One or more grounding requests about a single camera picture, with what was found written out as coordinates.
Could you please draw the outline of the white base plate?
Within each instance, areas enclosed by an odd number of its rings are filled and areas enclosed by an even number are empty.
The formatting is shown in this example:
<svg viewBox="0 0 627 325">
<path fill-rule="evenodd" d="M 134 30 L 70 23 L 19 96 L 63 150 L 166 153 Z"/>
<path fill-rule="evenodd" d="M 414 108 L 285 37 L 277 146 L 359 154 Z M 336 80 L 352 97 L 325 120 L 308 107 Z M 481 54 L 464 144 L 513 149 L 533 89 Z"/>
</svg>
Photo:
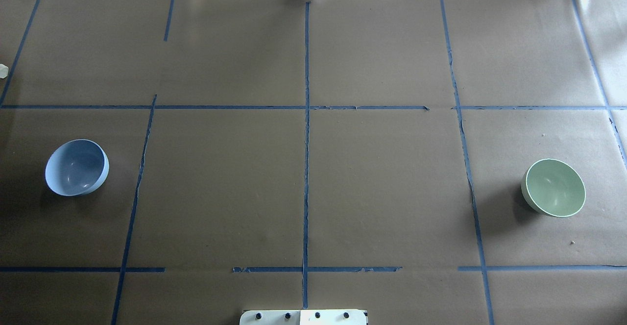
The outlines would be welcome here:
<svg viewBox="0 0 627 325">
<path fill-rule="evenodd" d="M 249 310 L 240 325 L 367 325 L 367 311 L 360 309 Z"/>
</svg>

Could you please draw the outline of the green bowl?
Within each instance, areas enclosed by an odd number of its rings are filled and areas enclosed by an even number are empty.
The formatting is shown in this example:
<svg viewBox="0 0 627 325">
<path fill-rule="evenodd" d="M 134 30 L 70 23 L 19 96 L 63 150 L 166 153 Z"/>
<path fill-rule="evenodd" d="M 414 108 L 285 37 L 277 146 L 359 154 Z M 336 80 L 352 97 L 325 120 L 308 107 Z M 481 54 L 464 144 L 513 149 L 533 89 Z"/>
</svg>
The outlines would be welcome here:
<svg viewBox="0 0 627 325">
<path fill-rule="evenodd" d="M 586 204 L 586 186 L 573 167 L 558 159 L 540 159 L 531 164 L 520 182 L 529 207 L 540 215 L 569 218 Z"/>
</svg>

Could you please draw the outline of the blue bowl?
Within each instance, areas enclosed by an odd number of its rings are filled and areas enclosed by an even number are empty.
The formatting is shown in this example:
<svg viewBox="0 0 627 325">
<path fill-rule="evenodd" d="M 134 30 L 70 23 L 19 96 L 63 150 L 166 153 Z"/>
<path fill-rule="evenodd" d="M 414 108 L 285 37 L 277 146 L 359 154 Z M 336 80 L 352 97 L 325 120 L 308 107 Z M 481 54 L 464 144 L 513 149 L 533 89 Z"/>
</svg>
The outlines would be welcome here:
<svg viewBox="0 0 627 325">
<path fill-rule="evenodd" d="M 110 162 L 96 142 L 76 139 L 59 146 L 45 167 L 45 182 L 59 196 L 84 196 L 100 188 L 108 177 Z"/>
</svg>

